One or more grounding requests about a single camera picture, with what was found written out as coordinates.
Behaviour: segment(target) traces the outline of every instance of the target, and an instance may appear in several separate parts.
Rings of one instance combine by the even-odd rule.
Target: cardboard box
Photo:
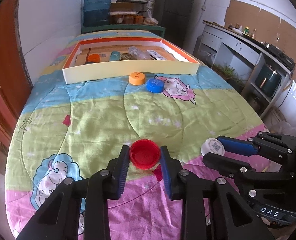
[[[172,54],[175,60],[121,60],[106,61],[87,65],[75,65],[78,58],[86,57],[85,49],[98,51],[107,46],[157,46]],[[197,73],[201,62],[179,47],[162,38],[114,37],[83,40],[76,44],[63,67],[66,84],[97,80],[103,78],[127,76],[133,72],[150,72],[164,74]]]

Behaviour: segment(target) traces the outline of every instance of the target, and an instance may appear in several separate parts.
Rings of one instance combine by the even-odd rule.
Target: blue container
[[[109,24],[111,0],[84,0],[83,25],[94,27]]]

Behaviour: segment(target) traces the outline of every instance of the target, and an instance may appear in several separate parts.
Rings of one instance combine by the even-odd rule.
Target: qr code
[[[214,142],[214,143],[212,144],[212,147],[213,147],[217,152],[221,149],[221,147],[220,147],[216,142]]]

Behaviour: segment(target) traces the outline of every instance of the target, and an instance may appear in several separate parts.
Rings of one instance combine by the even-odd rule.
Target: blue bottle cap
[[[152,78],[147,82],[147,90],[152,93],[161,93],[163,91],[164,82],[160,79]]]

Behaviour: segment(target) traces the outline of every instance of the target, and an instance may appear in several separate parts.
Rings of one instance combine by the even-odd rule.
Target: black refrigerator
[[[155,0],[153,17],[165,27],[164,38],[178,47],[183,46],[193,0]]]

